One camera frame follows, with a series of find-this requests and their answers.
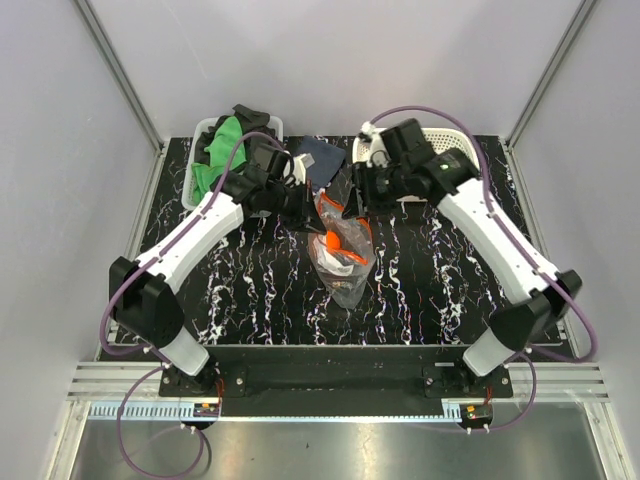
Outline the clear zip top bag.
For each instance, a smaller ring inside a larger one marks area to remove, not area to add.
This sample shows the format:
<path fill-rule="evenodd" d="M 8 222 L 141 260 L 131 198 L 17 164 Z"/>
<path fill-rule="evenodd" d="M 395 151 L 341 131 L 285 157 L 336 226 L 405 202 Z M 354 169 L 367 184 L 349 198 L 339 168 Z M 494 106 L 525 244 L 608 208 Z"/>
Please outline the clear zip top bag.
<path fill-rule="evenodd" d="M 312 264 L 331 298 L 343 309 L 355 309 L 376 264 L 371 228 L 364 219 L 343 219 L 344 207 L 323 190 L 315 196 L 315 205 L 326 232 L 308 235 Z M 341 250 L 327 249 L 328 231 L 340 236 Z"/>

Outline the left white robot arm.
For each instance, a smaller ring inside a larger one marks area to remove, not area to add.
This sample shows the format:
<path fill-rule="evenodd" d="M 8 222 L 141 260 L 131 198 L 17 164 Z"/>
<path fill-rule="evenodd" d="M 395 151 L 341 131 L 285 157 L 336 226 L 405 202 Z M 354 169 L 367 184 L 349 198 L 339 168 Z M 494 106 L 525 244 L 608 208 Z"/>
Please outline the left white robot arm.
<path fill-rule="evenodd" d="M 258 215 L 276 215 L 289 229 L 325 233 L 306 169 L 308 153 L 293 156 L 262 143 L 252 161 L 225 168 L 198 206 L 158 244 L 109 269 L 110 300 L 104 314 L 139 337 L 160 359 L 181 371 L 196 396 L 215 386 L 209 353 L 185 326 L 177 295 L 199 262 L 228 234 Z"/>

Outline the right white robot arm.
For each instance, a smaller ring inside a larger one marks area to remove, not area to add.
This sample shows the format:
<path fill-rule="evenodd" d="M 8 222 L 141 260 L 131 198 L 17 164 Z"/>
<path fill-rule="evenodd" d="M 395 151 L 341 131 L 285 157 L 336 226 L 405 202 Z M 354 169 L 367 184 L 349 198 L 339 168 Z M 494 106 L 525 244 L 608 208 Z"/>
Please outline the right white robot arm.
<path fill-rule="evenodd" d="M 416 119 L 386 129 L 366 122 L 354 148 L 344 217 L 386 214 L 407 197 L 424 200 L 466 236 L 501 285 L 508 306 L 491 316 L 453 374 L 460 393 L 480 394 L 490 373 L 567 313 L 580 276 L 558 270 L 523 236 L 486 190 L 476 155 L 431 142 Z"/>

